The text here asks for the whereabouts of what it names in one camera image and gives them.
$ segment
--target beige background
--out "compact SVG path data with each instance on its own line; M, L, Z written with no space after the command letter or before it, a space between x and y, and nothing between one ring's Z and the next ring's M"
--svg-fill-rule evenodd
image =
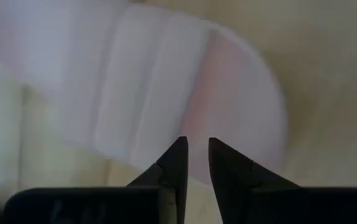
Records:
M150 0L228 26L270 65L287 98L290 141L280 174L300 185L357 186L357 1ZM35 186L123 185L138 170L63 143L54 111L30 90L21 93L18 181ZM187 223L220 223L209 189L190 182Z

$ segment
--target black metal tool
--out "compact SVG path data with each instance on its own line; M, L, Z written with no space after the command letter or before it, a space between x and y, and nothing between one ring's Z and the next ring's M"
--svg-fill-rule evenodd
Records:
M10 224L184 223L188 142L179 138L126 187L33 189L13 196Z
M299 187L216 138L209 165L224 224L357 223L356 188Z
M357 223L357 189L306 188L216 138L209 167L224 224ZM34 189L11 198L5 223L184 223L188 142L179 138L126 187Z

